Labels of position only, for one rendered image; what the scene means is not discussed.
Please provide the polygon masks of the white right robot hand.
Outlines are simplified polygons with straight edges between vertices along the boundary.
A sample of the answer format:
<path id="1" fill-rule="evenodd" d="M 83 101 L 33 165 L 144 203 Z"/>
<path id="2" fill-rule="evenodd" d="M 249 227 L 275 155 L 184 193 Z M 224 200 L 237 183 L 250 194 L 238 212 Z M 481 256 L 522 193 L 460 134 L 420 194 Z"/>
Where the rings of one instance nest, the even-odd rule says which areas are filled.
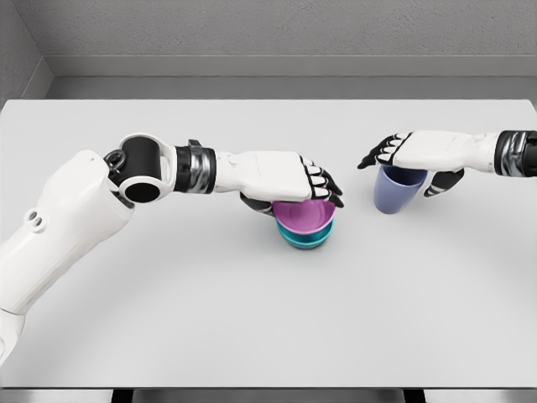
<path id="1" fill-rule="evenodd" d="M 380 164 L 434 173 L 425 197 L 440 195 L 453 188 L 464 176 L 464 148 L 470 136 L 450 131 L 418 130 L 396 133 L 370 150 L 359 170 Z"/>

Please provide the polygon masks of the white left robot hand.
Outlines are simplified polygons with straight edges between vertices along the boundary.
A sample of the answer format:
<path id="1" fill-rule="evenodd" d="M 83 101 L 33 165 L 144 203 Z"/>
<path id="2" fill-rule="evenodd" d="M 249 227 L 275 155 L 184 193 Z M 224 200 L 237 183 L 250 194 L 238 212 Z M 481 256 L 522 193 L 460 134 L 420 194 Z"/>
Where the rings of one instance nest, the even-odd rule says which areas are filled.
<path id="1" fill-rule="evenodd" d="M 275 202 L 310 200 L 344 207 L 342 190 L 331 174 L 294 151 L 241 153 L 241 201 L 255 212 L 271 216 Z"/>

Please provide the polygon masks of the pink bowl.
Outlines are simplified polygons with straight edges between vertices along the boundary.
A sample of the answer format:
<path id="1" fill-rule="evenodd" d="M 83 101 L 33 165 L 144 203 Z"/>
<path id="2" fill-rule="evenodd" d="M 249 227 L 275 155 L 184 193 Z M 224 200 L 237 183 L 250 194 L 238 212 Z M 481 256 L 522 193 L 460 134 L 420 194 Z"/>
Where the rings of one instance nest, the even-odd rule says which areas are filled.
<path id="1" fill-rule="evenodd" d="M 275 201 L 273 214 L 278 224 L 292 233 L 317 233 L 332 222 L 336 206 L 330 201 Z"/>

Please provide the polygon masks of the lavender blue cup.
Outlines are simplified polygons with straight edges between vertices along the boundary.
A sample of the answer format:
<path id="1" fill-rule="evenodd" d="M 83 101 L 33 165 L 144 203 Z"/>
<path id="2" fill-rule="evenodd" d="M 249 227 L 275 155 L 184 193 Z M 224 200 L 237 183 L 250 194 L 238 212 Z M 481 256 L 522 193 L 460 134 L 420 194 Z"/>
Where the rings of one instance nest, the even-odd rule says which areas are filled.
<path id="1" fill-rule="evenodd" d="M 376 208 L 386 214 L 400 212 L 415 197 L 427 175 L 427 170 L 380 165 L 374 188 Z"/>

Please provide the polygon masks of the teal bowl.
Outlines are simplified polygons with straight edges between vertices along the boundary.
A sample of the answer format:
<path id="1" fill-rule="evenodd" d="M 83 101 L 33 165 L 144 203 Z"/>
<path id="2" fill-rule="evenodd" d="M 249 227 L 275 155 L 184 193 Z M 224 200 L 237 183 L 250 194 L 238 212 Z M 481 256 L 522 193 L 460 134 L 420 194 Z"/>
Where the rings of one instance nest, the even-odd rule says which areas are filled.
<path id="1" fill-rule="evenodd" d="M 291 246 L 303 250 L 314 249 L 323 244 L 330 236 L 331 231 L 333 229 L 333 224 L 334 221 L 330 221 L 325 227 L 323 227 L 319 231 L 308 234 L 299 234 L 290 231 L 289 229 L 281 225 L 279 222 L 276 222 L 279 233 L 284 238 L 284 240 Z"/>

